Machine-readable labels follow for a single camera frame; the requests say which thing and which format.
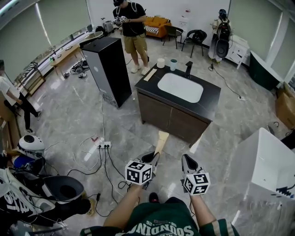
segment dark wood cabinet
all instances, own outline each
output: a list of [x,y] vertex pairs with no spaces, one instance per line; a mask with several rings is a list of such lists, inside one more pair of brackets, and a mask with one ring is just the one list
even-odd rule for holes
[[179,109],[138,92],[142,122],[148,122],[185,142],[190,147],[201,137],[208,123]]

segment black faucet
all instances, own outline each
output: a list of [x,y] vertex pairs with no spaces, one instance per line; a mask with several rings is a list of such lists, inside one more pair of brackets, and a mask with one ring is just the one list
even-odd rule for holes
[[187,66],[187,68],[186,68],[186,72],[185,72],[185,75],[184,75],[184,77],[186,77],[186,78],[190,78],[190,71],[191,71],[191,69],[192,69],[192,66],[193,66],[193,62],[192,61],[189,61],[187,64],[185,64],[186,66]]

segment sink vanity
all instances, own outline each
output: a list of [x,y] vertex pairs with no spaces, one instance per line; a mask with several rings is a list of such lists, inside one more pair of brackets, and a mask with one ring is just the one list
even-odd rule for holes
[[165,66],[158,69],[149,81],[144,76],[137,84],[142,123],[148,122],[190,144],[201,137],[213,121],[221,88]]

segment white sink basin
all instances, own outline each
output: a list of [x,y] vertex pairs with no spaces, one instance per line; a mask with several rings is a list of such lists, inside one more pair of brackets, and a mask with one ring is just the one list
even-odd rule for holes
[[199,102],[204,88],[189,79],[167,73],[158,83],[159,89],[190,103]]

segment white cup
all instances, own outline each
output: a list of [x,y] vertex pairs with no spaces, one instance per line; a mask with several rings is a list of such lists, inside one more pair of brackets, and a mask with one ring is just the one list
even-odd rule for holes
[[175,71],[176,66],[177,66],[177,60],[171,59],[171,61],[170,61],[170,70]]
[[164,67],[165,67],[165,59],[163,59],[163,58],[159,58],[159,59],[158,59],[158,63],[157,63],[157,67],[158,67],[159,69],[164,68]]

